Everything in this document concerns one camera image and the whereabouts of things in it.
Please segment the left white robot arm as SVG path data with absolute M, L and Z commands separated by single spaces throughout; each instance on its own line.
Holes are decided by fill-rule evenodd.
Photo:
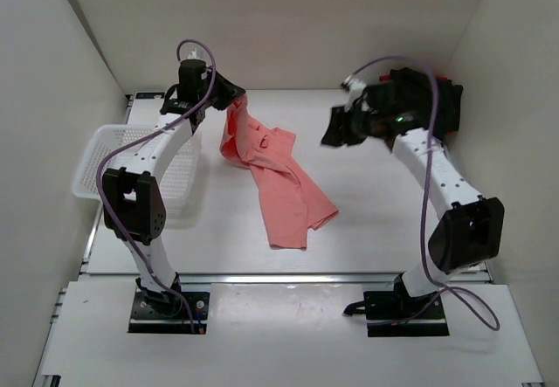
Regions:
M 167 218 L 159 184 L 179 149 L 196 133 L 209 107 L 225 110 L 245 95 L 205 61 L 180 61 L 178 81 L 165 93 L 153 131 L 123 146 L 133 150 L 119 168 L 104 158 L 96 183 L 105 224 L 131 252 L 144 301 L 166 319 L 193 317 L 162 242 Z

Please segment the pink t shirt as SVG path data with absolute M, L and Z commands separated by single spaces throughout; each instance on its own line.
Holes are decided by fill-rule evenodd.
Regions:
M 246 95 L 226 109 L 219 151 L 226 161 L 251 171 L 271 248 L 306 249 L 308 231 L 339 213 L 293 158 L 295 141 L 296 134 L 250 116 Z

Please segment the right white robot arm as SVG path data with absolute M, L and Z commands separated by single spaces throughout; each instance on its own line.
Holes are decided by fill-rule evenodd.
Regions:
M 424 206 L 438 219 L 432 232 L 420 232 L 419 264 L 398 275 L 379 304 L 387 319 L 410 319 L 436 300 L 452 276 L 498 255 L 504 205 L 468 183 L 444 150 L 446 135 L 459 124 L 461 86 L 422 78 L 368 85 L 349 77 L 342 89 L 348 100 L 332 107 L 322 145 L 383 141 L 422 186 Z

